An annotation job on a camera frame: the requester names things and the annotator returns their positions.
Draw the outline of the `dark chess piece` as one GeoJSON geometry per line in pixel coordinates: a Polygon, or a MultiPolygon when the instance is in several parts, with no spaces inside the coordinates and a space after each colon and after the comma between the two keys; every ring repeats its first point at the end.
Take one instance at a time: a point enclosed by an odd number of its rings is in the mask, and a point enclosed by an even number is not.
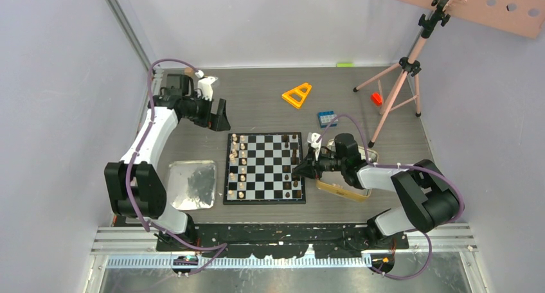
{"type": "Polygon", "coordinates": [[[291,157],[290,157],[291,165],[298,164],[298,161],[299,161],[298,151],[297,150],[292,150],[292,154],[291,154],[291,157]]]}

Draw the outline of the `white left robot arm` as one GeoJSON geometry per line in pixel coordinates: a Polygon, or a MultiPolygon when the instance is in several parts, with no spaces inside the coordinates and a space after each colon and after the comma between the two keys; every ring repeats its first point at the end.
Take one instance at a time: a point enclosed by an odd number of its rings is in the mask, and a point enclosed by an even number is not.
{"type": "Polygon", "coordinates": [[[213,90],[219,85],[216,76],[197,73],[193,80],[183,76],[180,87],[163,89],[153,94],[144,125],[129,150],[117,162],[107,163],[105,182],[115,215],[136,218],[146,224],[157,224],[173,232],[172,242],[183,251],[192,249],[197,233],[192,218],[167,201],[167,193],[156,166],[166,141],[181,119],[212,131],[230,130],[226,100],[220,99],[212,112],[213,90]]]}

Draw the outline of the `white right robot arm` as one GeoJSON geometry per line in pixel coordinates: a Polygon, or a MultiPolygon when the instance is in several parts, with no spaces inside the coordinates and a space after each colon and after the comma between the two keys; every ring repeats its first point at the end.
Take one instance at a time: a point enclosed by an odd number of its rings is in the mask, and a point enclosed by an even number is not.
{"type": "Polygon", "coordinates": [[[427,233],[461,215],[463,203],[458,191],[432,161],[377,164],[372,163],[365,152],[351,134],[337,135],[334,149],[329,150],[323,148],[319,134],[311,133],[307,156],[292,172],[315,180],[325,172],[339,172],[353,188],[396,193],[400,207],[384,211],[366,223],[367,240],[375,248],[385,247],[399,232],[427,233]]]}

